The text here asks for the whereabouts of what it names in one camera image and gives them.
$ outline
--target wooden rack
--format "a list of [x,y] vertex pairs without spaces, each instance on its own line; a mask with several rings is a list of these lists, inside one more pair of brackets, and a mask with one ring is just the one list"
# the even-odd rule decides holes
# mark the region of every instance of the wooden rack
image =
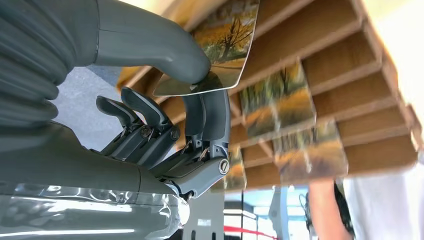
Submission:
[[[190,30],[195,24],[191,21],[190,26],[183,26]],[[422,146],[421,125],[402,100],[394,64],[361,2],[261,0],[240,83],[228,91],[230,148],[242,148],[248,188],[278,185],[280,176],[273,163],[272,144],[249,145],[238,92],[296,61],[303,65],[317,122],[336,119],[349,175],[388,171],[416,162],[416,149]],[[184,133],[182,98],[152,95],[161,76],[152,67],[131,68],[123,72],[118,87],[126,85],[155,99]],[[181,148],[184,144],[181,136],[177,145]]]

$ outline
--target landscape painting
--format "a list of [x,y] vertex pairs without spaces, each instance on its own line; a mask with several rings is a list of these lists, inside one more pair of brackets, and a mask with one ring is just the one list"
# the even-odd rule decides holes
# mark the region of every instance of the landscape painting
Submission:
[[281,136],[272,143],[284,185],[348,173],[345,150],[333,120]]
[[211,187],[212,192],[240,191],[246,188],[246,172],[240,148],[229,153],[229,172]]
[[315,106],[300,63],[264,77],[239,94],[249,137],[315,123]]
[[210,60],[209,74],[197,84],[163,75],[155,96],[185,96],[235,87],[253,41],[259,0],[229,0],[191,34]]

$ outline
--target tree painting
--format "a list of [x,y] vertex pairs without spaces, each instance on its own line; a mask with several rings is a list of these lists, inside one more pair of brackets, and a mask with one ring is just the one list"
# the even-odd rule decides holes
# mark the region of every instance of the tree painting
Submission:
[[280,69],[242,90],[240,100],[249,137],[315,121],[314,103],[299,63]]
[[229,0],[209,15],[191,35],[209,58],[212,74],[194,85],[164,76],[154,94],[190,95],[235,87],[253,41],[258,7],[259,0]]
[[306,183],[347,174],[348,162],[336,123],[310,126],[272,140],[281,183]]
[[258,4],[258,0],[230,0],[192,32],[213,66],[247,57]]

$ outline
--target canvas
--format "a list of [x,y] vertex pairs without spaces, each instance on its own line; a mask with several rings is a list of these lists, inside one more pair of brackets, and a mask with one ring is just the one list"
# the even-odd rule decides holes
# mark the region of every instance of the canvas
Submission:
[[229,153],[229,164],[229,172],[211,187],[212,192],[240,191],[246,188],[246,172],[240,148]]
[[307,183],[348,173],[348,161],[334,120],[272,140],[281,183]]
[[315,106],[300,63],[264,77],[239,94],[250,138],[315,122]]
[[207,76],[188,84],[163,75],[155,96],[187,96],[235,87],[253,41],[259,0],[229,0],[191,34],[210,60]]

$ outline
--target screw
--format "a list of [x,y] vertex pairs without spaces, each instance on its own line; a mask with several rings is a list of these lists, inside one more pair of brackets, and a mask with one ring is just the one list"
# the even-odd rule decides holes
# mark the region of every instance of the screw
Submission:
[[227,159],[222,159],[219,162],[219,172],[222,175],[226,175],[228,173],[228,171],[230,170],[230,162]]
[[180,138],[180,129],[176,127],[172,128],[169,135],[173,141],[177,141]]
[[146,125],[142,126],[141,135],[143,137],[148,137],[151,133],[152,133],[152,130],[148,126]]

